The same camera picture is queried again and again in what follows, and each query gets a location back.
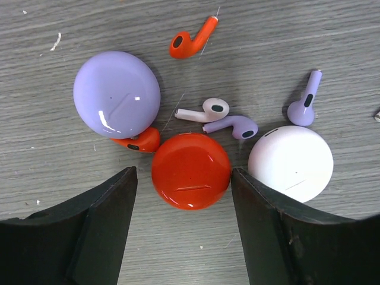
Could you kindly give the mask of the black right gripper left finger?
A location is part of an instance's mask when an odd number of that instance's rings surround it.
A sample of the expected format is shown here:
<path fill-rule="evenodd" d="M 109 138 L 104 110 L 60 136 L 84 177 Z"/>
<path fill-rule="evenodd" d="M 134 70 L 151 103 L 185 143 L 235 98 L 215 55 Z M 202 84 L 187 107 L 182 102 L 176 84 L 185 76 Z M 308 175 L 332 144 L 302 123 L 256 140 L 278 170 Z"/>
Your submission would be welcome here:
<path fill-rule="evenodd" d="M 1 283 L 116 284 L 137 184 L 127 167 L 58 205 L 1 221 Z"/>

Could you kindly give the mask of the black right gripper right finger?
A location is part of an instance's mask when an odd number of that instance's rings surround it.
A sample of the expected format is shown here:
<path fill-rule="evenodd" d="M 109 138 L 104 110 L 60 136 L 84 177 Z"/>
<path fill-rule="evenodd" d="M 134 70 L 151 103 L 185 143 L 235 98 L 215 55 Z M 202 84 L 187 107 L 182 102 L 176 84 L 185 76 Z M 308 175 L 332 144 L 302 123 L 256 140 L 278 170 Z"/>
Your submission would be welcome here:
<path fill-rule="evenodd" d="M 232 195 L 251 284 L 378 284 L 379 216 L 333 215 L 240 168 Z"/>

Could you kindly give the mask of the orange earbud charging case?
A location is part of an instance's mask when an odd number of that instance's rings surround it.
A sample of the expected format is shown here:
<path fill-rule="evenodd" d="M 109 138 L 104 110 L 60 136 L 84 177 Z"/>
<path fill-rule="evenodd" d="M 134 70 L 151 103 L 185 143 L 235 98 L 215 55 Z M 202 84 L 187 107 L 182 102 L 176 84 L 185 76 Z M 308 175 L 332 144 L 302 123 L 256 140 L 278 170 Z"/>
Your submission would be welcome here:
<path fill-rule="evenodd" d="M 181 210 L 202 210 L 226 192 L 232 165 L 224 148 L 199 133 L 179 134 L 153 157 L 151 179 L 158 195 Z"/>

